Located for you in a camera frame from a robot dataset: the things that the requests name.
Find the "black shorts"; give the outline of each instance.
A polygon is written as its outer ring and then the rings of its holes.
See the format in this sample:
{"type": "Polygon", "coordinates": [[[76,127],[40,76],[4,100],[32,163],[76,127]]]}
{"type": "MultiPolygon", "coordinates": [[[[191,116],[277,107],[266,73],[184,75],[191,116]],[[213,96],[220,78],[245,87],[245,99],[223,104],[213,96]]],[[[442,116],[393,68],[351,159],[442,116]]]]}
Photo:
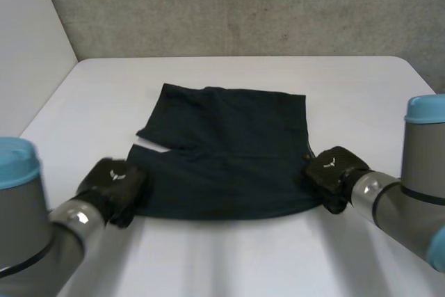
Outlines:
{"type": "Polygon", "coordinates": [[[302,174],[312,156],[303,95],[165,84],[137,135],[171,149],[129,153],[152,176],[139,215],[260,219],[321,203],[302,174]]]}

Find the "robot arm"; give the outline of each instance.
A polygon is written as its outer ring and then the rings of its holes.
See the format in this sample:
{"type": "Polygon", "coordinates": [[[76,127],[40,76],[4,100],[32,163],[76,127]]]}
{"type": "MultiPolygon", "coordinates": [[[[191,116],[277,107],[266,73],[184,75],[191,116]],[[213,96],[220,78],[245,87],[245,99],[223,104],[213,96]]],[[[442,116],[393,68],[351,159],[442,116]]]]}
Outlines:
{"type": "MultiPolygon", "coordinates": [[[[28,145],[14,150],[33,155],[30,143],[8,140],[14,142],[9,147],[28,145]]],[[[21,178],[20,184],[8,188],[0,183],[4,210],[0,218],[0,296],[56,296],[81,262],[99,247],[106,225],[126,228],[146,194],[142,184],[147,175],[137,167],[102,159],[82,181],[77,195],[48,214],[40,177],[34,176],[21,178]]]]}
{"type": "Polygon", "coordinates": [[[445,96],[411,99],[405,119],[401,179],[371,170],[342,147],[322,152],[305,172],[330,212],[338,214],[351,203],[383,232],[445,272],[445,96]]]}

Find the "gray wall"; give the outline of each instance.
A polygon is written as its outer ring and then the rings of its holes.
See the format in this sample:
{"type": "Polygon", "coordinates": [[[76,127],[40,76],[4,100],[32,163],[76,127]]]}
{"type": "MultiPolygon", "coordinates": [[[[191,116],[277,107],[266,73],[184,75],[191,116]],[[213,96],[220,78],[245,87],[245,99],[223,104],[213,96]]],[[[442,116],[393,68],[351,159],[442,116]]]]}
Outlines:
{"type": "Polygon", "coordinates": [[[445,93],[445,0],[53,0],[79,60],[392,55],[445,93]]]}

